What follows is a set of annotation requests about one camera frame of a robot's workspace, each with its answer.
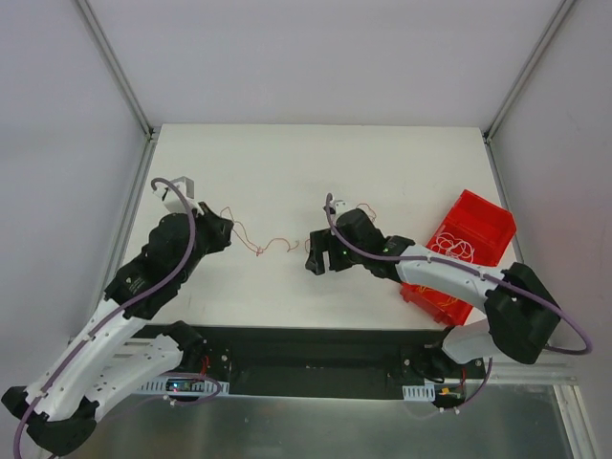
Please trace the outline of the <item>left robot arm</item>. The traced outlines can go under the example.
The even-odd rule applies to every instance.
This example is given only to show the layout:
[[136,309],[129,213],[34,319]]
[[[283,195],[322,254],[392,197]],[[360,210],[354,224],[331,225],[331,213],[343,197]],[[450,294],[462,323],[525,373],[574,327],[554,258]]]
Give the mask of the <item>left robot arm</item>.
[[141,252],[121,267],[86,326],[35,382],[12,386],[1,398],[18,419],[13,456],[25,435],[57,458],[83,445],[99,422],[150,380],[174,378],[222,385],[207,373],[204,339],[179,320],[141,351],[114,366],[109,360],[177,296],[199,262],[230,245],[233,223],[199,203],[170,213],[150,231]]

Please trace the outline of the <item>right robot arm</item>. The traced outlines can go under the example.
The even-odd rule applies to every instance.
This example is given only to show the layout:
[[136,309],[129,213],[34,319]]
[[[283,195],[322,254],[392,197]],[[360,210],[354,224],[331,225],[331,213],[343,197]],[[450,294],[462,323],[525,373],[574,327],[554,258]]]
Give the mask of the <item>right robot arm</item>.
[[484,314],[479,322],[452,328],[430,353],[431,368],[441,377],[497,355],[533,364],[560,322],[557,303],[527,265],[472,264],[400,235],[385,236],[358,208],[332,215],[328,228],[311,232],[309,244],[305,268],[315,275],[361,265],[377,278],[427,287]]

